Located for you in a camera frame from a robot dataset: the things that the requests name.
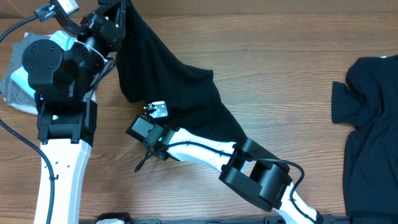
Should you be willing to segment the black polo shirt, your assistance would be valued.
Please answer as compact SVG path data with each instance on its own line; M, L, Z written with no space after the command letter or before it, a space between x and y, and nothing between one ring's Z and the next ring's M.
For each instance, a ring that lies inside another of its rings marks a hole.
M126 37L116 54L116 66L121 91L129 102L164 101L169 119L196 136L224 142L247 138L222 103L213 71L179 61L131 1L127 2Z

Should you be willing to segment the pile of black clothes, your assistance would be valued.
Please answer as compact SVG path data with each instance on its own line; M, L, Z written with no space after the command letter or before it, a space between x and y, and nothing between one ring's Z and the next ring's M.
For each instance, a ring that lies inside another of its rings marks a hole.
M343 196L352 223L397 223L397 56L361 57L333 82L331 120L354 127Z

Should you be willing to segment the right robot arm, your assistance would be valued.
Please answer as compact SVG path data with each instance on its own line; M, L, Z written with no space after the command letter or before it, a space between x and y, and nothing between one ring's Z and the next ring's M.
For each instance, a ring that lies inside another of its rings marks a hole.
M195 162L219 172L219 180L245 201L266 212L275 210L286 223L323 223L322 215L296 193L305 175L296 163L282 160L247 138L219 142L186 129L152 124L136 116L127 134L142 142L145 159Z

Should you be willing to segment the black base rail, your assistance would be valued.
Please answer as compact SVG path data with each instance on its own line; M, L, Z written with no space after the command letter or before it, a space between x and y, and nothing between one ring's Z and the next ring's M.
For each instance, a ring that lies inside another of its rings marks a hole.
M207 220L161 220L133 219L128 212L102 213L94 220L80 220L79 223L134 223L134 224L286 224L281 216L271 215L264 218L235 218L235 219L207 219Z

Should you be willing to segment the folded light blue shirt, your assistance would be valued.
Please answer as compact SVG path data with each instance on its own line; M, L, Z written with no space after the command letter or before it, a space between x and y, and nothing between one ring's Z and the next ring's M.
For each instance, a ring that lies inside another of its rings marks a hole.
M75 43L76 38L69 36L62 30L57 30L52 35L46 35L51 41L58 44L63 50L70 50ZM44 39L45 35L39 35L40 39ZM34 98L35 90L28 84L28 73L23 66L11 73L11 80L17 84L31 98Z

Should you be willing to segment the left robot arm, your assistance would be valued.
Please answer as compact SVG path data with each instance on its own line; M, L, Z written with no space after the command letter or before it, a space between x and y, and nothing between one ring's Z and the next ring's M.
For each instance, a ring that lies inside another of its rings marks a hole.
M55 41L31 43L22 56L37 100L37 129L42 158L36 223L78 223L83 177L93 147L97 104L91 94L106 75L111 52L126 35L125 0L100 1L80 23L70 16L75 1L50 1L38 8L41 21L55 18L74 36L65 50Z

